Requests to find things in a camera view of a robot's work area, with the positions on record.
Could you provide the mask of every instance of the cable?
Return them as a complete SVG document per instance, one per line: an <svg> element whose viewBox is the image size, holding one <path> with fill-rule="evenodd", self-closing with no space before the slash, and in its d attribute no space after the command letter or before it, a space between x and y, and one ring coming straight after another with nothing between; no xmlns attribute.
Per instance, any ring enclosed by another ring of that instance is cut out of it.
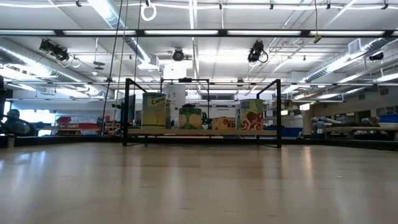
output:
<svg viewBox="0 0 398 224"><path fill-rule="evenodd" d="M126 27L127 27L127 15L128 15L129 8L126 7L126 17L124 18L124 22L126 23L124 26L123 30L123 39L126 36ZM123 53L124 53L124 41L122 42L122 54L121 54L121 59L120 59L120 66L119 66L119 78L118 78L118 87L116 88L118 92L116 93L116 105L118 104L118 99L119 99L119 86L120 86L120 76L122 74L122 64L123 64ZM113 111L113 123L112 123L112 130L114 131L114 124L115 124L115 119L116 119L116 111L117 111L117 106L114 107Z"/></svg>
<svg viewBox="0 0 398 224"><path fill-rule="evenodd" d="M318 35L318 8L317 8L317 0L314 0L315 5L315 32Z"/></svg>
<svg viewBox="0 0 398 224"><path fill-rule="evenodd" d="M120 7L119 10L119 16L118 16L118 26L116 28L116 33L119 32L119 25L120 25L120 15L122 14L122 7ZM109 88L111 86L111 77L112 77L112 68L113 68L113 60L114 60L114 53L116 50L116 42L118 41L118 37L114 37L114 43L113 43L113 51L112 51L112 59L111 59L111 69L109 71L109 77L108 77L108 87L106 89L106 94L105 94L105 102L104 102L104 110L102 113L102 124L101 124L101 135L103 136L104 134L104 122L105 122L105 109L106 109L106 101L108 100L108 93L109 93Z"/></svg>
<svg viewBox="0 0 398 224"><path fill-rule="evenodd" d="M263 56L263 55L266 55L267 56L267 60L265 60L265 61L261 61L260 59L259 59L259 62L261 62L261 63L266 63L266 62L268 62L268 54L267 54L267 52L265 52L265 51L262 51L264 54L262 54L261 55L261 57Z"/></svg>

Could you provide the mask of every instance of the floor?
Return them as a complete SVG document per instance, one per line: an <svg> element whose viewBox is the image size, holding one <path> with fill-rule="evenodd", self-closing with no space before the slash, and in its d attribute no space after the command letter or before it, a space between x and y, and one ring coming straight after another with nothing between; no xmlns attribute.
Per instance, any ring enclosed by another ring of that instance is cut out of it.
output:
<svg viewBox="0 0 398 224"><path fill-rule="evenodd" d="M86 143L0 151L0 223L397 223L398 154Z"/></svg>

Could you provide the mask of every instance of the window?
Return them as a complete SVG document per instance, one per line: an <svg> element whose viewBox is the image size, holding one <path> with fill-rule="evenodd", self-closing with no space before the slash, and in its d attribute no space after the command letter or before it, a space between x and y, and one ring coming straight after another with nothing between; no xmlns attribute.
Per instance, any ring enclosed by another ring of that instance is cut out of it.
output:
<svg viewBox="0 0 398 224"><path fill-rule="evenodd" d="M388 88L380 89L380 95L388 95Z"/></svg>
<svg viewBox="0 0 398 224"><path fill-rule="evenodd" d="M390 106L386 108L378 108L376 109L376 115L386 115L386 114L396 114L398 113L398 106Z"/></svg>

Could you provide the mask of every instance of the hanging rope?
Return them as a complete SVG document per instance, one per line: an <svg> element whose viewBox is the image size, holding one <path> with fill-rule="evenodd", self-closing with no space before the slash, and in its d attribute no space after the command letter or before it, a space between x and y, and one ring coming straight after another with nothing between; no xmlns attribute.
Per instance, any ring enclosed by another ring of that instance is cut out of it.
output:
<svg viewBox="0 0 398 224"><path fill-rule="evenodd" d="M127 13L129 11L129 8L126 7L126 16L124 18L124 22L126 23L126 25L124 26L124 30L123 30L123 39L126 36L126 27L127 27ZM122 63L123 63L123 53L124 53L124 41L122 42L122 54L121 54L121 58L120 58L120 66L119 66L119 78L118 78L118 87L117 92L116 92L116 105L118 105L118 99L119 99L119 86L120 86L120 76L122 74ZM112 124L112 130L114 131L114 125L115 125L115 120L116 120L116 111L117 111L117 106L114 107L114 111L113 111L113 124Z"/></svg>

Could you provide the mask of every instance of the light fixture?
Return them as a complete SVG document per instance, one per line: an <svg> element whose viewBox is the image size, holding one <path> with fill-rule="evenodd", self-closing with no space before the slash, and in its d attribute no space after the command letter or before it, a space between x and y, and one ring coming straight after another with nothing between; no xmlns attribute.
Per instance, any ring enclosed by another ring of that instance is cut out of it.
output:
<svg viewBox="0 0 398 224"><path fill-rule="evenodd" d="M349 31L349 30L328 30L322 31L318 30L318 35L330 35L330 36L344 36L344 35L357 35L357 36L367 36L367 35L383 35L385 31L378 30L369 30L369 31ZM310 35L315 36L317 34L316 31L311 31Z"/></svg>
<svg viewBox="0 0 398 224"><path fill-rule="evenodd" d="M291 35L296 36L300 35L301 31L299 30L229 30L227 31L228 35Z"/></svg>
<svg viewBox="0 0 398 224"><path fill-rule="evenodd" d="M306 103L304 105L300 105L300 110L301 111L306 111L306 110L309 110L309 109L310 109L310 104L309 103Z"/></svg>
<svg viewBox="0 0 398 224"><path fill-rule="evenodd" d="M358 77L360 77L360 75L351 75L349 77L346 77L346 78L340 80L338 83L349 82L349 81L354 80L354 79L356 79Z"/></svg>
<svg viewBox="0 0 398 224"><path fill-rule="evenodd" d="M65 30L65 35L136 35L135 30Z"/></svg>
<svg viewBox="0 0 398 224"><path fill-rule="evenodd" d="M21 88L21 89L24 89L24 90L36 91L34 88L30 87L29 85L25 85L25 84L18 84L18 85L8 84L8 85L12 86L12 87L16 87L16 88Z"/></svg>
<svg viewBox="0 0 398 224"><path fill-rule="evenodd" d="M55 35L54 30L0 30L0 35Z"/></svg>
<svg viewBox="0 0 398 224"><path fill-rule="evenodd" d="M324 94L322 96L318 96L318 99L328 99L328 98L332 98L338 96L338 93L330 93L330 94Z"/></svg>
<svg viewBox="0 0 398 224"><path fill-rule="evenodd" d="M377 78L375 80L375 82L376 83L386 82L386 81L393 80L393 79L396 79L396 78L398 78L398 73L394 73L394 74L391 74L391 75L384 75L383 77Z"/></svg>
<svg viewBox="0 0 398 224"><path fill-rule="evenodd" d="M217 35L218 30L145 30L146 35Z"/></svg>
<svg viewBox="0 0 398 224"><path fill-rule="evenodd" d="M356 91L363 90L363 89L365 89L365 87L356 88L356 89L354 89L354 90L347 91L347 92L345 92L344 94L351 94L351 93L355 93Z"/></svg>

